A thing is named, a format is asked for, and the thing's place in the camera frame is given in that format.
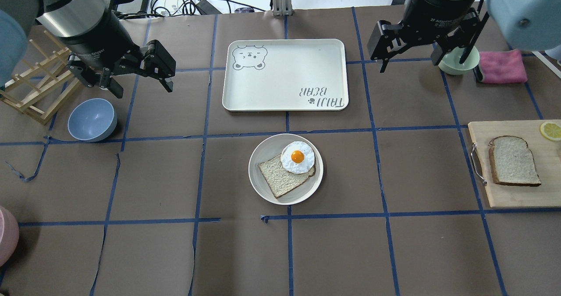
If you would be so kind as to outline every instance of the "bear drawing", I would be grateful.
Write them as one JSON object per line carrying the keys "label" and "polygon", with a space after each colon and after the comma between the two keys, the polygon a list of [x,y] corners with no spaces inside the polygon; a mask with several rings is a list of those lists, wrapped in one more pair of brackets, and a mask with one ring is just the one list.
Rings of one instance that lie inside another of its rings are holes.
{"label": "bear drawing", "polygon": [[232,52],[234,56],[234,69],[240,70],[245,67],[253,67],[257,70],[265,68],[265,56],[267,56],[267,49],[263,46],[245,46],[236,47]]}

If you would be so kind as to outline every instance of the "white plate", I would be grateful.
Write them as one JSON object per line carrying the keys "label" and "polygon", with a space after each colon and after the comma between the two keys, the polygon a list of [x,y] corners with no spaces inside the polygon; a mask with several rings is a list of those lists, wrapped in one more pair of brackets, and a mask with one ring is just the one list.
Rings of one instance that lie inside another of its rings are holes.
{"label": "white plate", "polygon": [[226,110],[340,111],[348,101],[338,39],[237,40],[228,47]]}
{"label": "white plate", "polygon": [[[282,149],[291,142],[305,142],[310,145],[316,156],[316,172],[301,186],[284,194],[280,198],[275,198],[257,164],[270,160],[274,156],[280,154]],[[323,160],[314,144],[304,137],[294,134],[279,134],[263,140],[257,148],[255,148],[249,159],[248,172],[251,185],[259,196],[273,204],[292,205],[306,200],[317,190],[323,178]]]}

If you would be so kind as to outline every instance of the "egg yolk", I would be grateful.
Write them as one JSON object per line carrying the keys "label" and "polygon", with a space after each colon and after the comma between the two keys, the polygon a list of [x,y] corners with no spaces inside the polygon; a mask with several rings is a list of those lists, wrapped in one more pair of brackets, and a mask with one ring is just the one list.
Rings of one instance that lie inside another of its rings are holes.
{"label": "egg yolk", "polygon": [[300,151],[300,150],[295,150],[294,152],[292,152],[292,154],[290,155],[290,158],[292,158],[292,161],[296,162],[297,164],[299,164],[300,162],[304,161],[304,154]]}

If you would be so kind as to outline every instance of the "brown table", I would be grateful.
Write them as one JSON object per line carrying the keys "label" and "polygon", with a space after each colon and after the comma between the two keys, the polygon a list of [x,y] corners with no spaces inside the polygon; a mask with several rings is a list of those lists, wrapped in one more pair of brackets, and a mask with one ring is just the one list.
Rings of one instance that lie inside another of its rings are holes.
{"label": "brown table", "polygon": [[[46,127],[0,106],[0,204],[21,230],[0,292],[558,294],[560,210],[490,209],[466,147],[471,121],[561,118],[560,80],[525,54],[527,84],[477,84],[471,74],[448,76],[432,66],[431,46],[396,57],[380,74],[366,41],[376,20],[398,21],[402,12],[125,21],[136,43],[158,39],[170,50],[173,93],[154,80],[120,76],[121,100],[84,88]],[[228,45],[284,38],[344,42],[345,110],[222,107]],[[492,21],[477,48],[509,50]],[[118,129],[104,143],[74,142],[68,115],[92,97],[114,104]],[[291,207],[261,199],[247,177],[255,146],[280,132],[313,142],[325,163],[317,192]],[[4,161],[25,177],[38,174],[22,182]]]}

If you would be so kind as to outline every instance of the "blue bowl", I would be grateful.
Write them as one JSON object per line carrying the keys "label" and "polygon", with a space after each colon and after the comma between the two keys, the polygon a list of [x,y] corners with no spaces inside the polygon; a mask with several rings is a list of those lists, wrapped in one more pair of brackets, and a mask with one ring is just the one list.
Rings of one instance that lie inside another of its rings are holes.
{"label": "blue bowl", "polygon": [[90,99],[76,106],[68,118],[68,132],[84,142],[107,138],[117,126],[117,114],[112,104],[101,98]]}

